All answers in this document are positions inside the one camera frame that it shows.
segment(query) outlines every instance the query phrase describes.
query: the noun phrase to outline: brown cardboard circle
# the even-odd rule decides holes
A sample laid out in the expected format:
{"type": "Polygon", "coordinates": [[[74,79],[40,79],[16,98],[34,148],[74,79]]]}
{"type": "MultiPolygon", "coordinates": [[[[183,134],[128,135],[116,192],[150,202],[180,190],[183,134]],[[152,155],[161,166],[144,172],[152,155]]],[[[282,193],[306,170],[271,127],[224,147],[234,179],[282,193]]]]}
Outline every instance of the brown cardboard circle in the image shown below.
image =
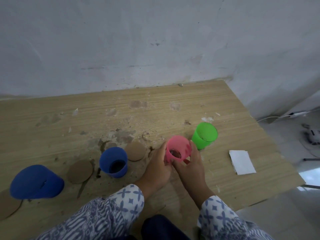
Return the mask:
{"type": "Polygon", "coordinates": [[[66,176],[71,183],[80,184],[90,178],[93,170],[90,161],[80,160],[70,166],[66,176]]]}
{"type": "Polygon", "coordinates": [[[13,198],[9,189],[0,192],[0,221],[12,215],[21,206],[22,200],[13,198]]]}
{"type": "Polygon", "coordinates": [[[128,155],[128,160],[134,162],[141,160],[146,153],[145,146],[138,141],[133,141],[130,144],[126,145],[124,150],[128,155]]]}

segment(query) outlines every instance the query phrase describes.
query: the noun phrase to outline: person's right hand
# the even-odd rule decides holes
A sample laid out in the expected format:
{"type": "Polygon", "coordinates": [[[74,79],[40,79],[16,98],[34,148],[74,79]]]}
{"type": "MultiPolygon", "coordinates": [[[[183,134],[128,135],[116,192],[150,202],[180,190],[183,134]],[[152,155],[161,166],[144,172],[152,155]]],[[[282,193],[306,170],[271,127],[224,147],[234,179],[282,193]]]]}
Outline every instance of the person's right hand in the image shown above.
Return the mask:
{"type": "Polygon", "coordinates": [[[184,188],[187,190],[195,204],[199,209],[203,202],[214,195],[209,189],[205,180],[205,168],[202,164],[202,159],[197,146],[193,141],[189,141],[192,148],[190,155],[190,163],[186,166],[177,160],[173,160],[172,164],[178,172],[184,188]]]}

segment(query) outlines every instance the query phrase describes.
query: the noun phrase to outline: overturned blue cup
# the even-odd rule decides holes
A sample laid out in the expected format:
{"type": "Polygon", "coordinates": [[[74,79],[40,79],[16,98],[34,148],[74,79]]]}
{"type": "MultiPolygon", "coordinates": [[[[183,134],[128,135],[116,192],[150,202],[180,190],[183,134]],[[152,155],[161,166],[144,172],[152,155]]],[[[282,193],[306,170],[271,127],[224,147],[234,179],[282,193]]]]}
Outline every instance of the overturned blue cup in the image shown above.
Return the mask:
{"type": "Polygon", "coordinates": [[[53,198],[61,193],[64,181],[43,165],[32,165],[21,170],[10,185],[16,199],[53,198]]]}
{"type": "Polygon", "coordinates": [[[128,156],[120,147],[106,149],[100,157],[99,167],[103,172],[113,178],[121,178],[128,171],[128,156]]]}

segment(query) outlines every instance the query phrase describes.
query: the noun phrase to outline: blue and white patterned sleeve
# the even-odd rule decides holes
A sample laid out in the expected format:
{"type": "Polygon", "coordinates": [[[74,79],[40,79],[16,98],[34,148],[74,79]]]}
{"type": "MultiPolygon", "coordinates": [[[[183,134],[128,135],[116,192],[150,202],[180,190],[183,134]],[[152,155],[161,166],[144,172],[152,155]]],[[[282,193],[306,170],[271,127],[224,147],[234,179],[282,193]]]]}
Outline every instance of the blue and white patterned sleeve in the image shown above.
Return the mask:
{"type": "Polygon", "coordinates": [[[218,196],[209,197],[200,210],[198,223],[206,239],[272,240],[253,222],[237,216],[218,196]]]}
{"type": "Polygon", "coordinates": [[[130,184],[108,198],[97,198],[69,219],[42,233],[45,239],[112,239],[129,235],[130,227],[144,206],[138,186],[130,184]]]}

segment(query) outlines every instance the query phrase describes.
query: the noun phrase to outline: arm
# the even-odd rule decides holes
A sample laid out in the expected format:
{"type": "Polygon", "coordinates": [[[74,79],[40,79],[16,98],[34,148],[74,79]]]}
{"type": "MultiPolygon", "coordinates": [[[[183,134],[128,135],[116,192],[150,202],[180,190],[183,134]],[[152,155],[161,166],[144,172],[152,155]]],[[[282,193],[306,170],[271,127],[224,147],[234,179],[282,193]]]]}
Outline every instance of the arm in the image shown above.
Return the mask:
{"type": "Polygon", "coordinates": [[[143,176],[108,198],[84,205],[69,219],[42,233],[36,239],[113,239],[129,235],[144,202],[170,178],[172,167],[165,165],[166,142],[155,151],[143,176]]]}
{"type": "Polygon", "coordinates": [[[239,218],[207,186],[205,169],[196,145],[190,141],[192,148],[190,163],[173,161],[173,166],[188,191],[190,197],[200,210],[198,222],[201,234],[206,239],[272,239],[256,224],[239,218]]]}

